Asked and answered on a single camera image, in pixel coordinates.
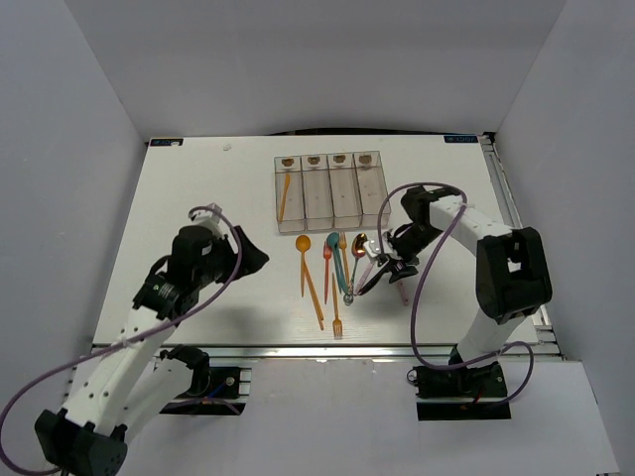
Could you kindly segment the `black plastic knife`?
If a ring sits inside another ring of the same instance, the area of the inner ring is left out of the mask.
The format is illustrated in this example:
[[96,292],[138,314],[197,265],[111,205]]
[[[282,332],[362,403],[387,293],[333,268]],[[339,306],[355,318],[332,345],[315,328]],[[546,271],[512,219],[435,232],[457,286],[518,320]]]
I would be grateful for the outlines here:
[[365,282],[357,291],[359,296],[363,296],[370,292],[382,279],[382,277],[388,272],[386,267],[381,268],[371,279]]

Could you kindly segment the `iridescent rainbow metal spoon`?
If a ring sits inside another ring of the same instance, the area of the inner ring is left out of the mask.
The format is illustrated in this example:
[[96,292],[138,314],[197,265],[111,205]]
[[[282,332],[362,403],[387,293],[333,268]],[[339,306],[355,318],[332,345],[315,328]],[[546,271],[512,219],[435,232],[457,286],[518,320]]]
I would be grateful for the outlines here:
[[361,258],[366,255],[366,250],[364,248],[365,243],[368,241],[368,238],[365,233],[359,233],[355,236],[352,241],[350,251],[351,255],[354,258],[354,264],[352,271],[350,272],[350,279],[348,281],[347,290],[343,296],[343,302],[346,306],[351,306],[354,301],[354,285],[355,285],[355,275],[358,267],[358,262]]

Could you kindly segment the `pink-handled metal spoon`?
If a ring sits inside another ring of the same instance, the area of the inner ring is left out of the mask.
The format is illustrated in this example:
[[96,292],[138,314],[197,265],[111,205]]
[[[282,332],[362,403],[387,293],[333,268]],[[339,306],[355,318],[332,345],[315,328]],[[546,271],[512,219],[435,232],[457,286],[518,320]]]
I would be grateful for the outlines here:
[[405,288],[405,285],[402,282],[398,282],[397,283],[397,289],[398,289],[398,292],[399,292],[399,295],[400,295],[400,299],[401,299],[401,302],[402,302],[403,306],[407,306],[409,304],[409,302],[410,302],[410,299],[409,299],[407,290]]

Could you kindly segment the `orange plastic knife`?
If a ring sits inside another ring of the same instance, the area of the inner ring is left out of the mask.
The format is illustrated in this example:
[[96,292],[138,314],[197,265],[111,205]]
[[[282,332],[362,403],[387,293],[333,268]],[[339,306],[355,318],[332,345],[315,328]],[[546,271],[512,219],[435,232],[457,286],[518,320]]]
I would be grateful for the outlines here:
[[285,215],[285,210],[286,210],[286,202],[287,202],[287,196],[288,196],[288,190],[290,187],[290,183],[291,183],[291,175],[289,173],[285,173],[284,174],[284,183],[282,186],[282,195],[281,195],[281,199],[280,199],[280,206],[279,206],[279,210],[278,210],[278,222],[282,223],[284,220],[284,215]]

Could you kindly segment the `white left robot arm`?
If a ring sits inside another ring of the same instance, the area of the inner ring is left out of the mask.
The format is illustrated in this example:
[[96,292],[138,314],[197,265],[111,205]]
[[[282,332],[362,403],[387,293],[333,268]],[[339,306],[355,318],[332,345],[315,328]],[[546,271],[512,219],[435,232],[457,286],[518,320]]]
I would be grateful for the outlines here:
[[255,274],[268,263],[242,228],[235,234],[238,251],[211,225],[179,230],[90,377],[57,412],[43,411],[37,418],[36,436],[49,463],[73,475],[114,475],[129,442],[171,400],[186,395],[200,401],[213,391],[207,353],[187,345],[170,351],[161,346],[205,287]]

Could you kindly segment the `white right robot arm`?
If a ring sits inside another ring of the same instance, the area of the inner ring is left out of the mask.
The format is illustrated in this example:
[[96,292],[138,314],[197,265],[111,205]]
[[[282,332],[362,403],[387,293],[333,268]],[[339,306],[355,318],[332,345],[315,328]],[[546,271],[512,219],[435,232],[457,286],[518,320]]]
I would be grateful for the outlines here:
[[447,370],[449,386],[468,396],[480,388],[480,367],[495,362],[513,347],[510,337],[525,319],[553,296],[549,269],[540,233],[532,228],[512,228],[469,205],[459,188],[440,182],[413,182],[398,186],[401,205],[410,219],[395,233],[378,232],[366,245],[379,271],[360,290],[370,292],[384,275],[392,283],[417,276],[427,279],[428,262],[419,271],[418,256],[434,247],[434,259],[448,238],[453,238],[475,258],[475,294],[478,311],[466,334],[454,346]]

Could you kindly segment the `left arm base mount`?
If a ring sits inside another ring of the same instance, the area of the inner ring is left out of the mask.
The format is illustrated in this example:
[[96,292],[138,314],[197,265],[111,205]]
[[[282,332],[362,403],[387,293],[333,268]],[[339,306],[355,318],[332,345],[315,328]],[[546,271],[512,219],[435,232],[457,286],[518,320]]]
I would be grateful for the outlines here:
[[252,369],[239,365],[211,364],[206,352],[191,346],[164,349],[160,363],[179,360],[191,373],[190,387],[160,411],[172,416],[241,416],[250,392]]

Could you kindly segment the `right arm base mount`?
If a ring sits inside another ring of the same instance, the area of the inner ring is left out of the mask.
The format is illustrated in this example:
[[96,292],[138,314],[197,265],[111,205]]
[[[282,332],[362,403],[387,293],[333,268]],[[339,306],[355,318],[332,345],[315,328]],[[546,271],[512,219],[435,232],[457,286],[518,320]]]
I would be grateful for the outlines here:
[[498,355],[491,352],[473,364],[462,361],[457,351],[447,364],[425,362],[407,373],[416,390],[420,421],[502,420],[511,417],[507,385]]

